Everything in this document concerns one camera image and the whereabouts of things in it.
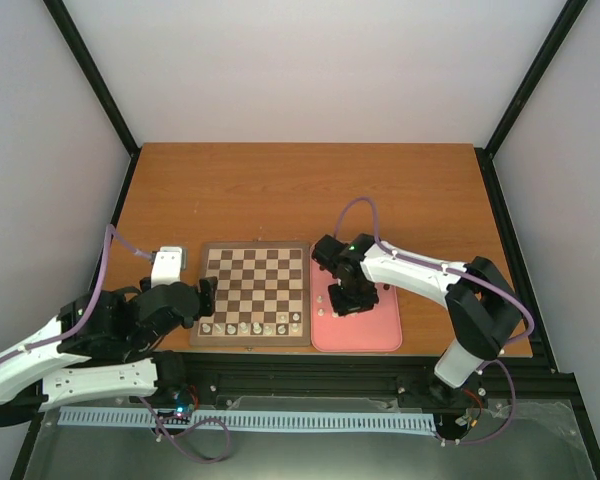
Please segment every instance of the wooden chessboard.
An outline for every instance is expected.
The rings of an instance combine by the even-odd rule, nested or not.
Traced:
[[[209,243],[200,277],[218,277],[216,313],[192,329],[196,346],[311,343],[309,244]]]

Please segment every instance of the white wall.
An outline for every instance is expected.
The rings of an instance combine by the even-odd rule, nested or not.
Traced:
[[[0,1],[0,350],[88,288],[128,157],[41,1]],[[0,480],[26,425],[0,430]]]
[[[589,2],[496,156],[560,368],[600,443],[600,0]]]
[[[483,146],[564,0],[67,0],[141,142]]]

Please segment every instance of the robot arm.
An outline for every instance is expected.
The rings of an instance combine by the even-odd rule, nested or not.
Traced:
[[[339,315],[371,310],[378,303],[375,284],[383,283],[429,298],[449,311],[456,338],[435,367],[435,375],[452,388],[462,386],[485,361],[494,360],[520,322],[517,308],[490,290],[459,275],[467,272],[515,295],[492,262],[476,257],[473,262],[444,262],[359,235],[351,244],[326,235],[315,246],[312,258],[338,279],[329,287],[334,311]],[[424,260],[442,271],[409,262]]]
[[[201,316],[213,314],[217,280],[201,279],[199,287],[180,282],[182,250],[165,248],[173,247],[157,252],[151,278],[141,281],[143,291],[127,287],[101,292],[76,334],[29,348],[69,331],[90,294],[0,353],[0,426],[67,403],[167,393],[177,397],[184,382],[182,360],[173,352],[153,349],[175,328],[191,328]]]

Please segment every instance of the wooden table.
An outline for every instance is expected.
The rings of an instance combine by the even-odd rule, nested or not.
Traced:
[[[182,280],[197,283],[206,242],[302,240],[331,233],[352,198],[373,197],[383,238],[434,258],[491,259],[508,276],[489,201],[471,145],[440,144],[145,144],[119,231],[143,250],[182,245]],[[342,238],[371,233],[367,205],[350,210]],[[145,260],[114,242],[106,288],[137,285]],[[403,343],[394,354],[440,355],[453,339],[442,307],[399,292]],[[177,351],[245,352],[191,347],[178,329],[162,343]],[[320,353],[313,347],[254,348],[260,353]],[[528,342],[507,350],[531,355]]]

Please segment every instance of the white cable carrier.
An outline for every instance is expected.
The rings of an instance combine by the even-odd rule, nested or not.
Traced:
[[[331,413],[196,410],[190,421],[164,420],[173,429],[185,429],[200,420],[217,418],[234,432],[278,433],[403,433],[432,436],[433,415],[424,413]],[[58,425],[88,427],[150,428],[151,414],[142,408],[62,407]],[[200,430],[221,430],[205,424]]]

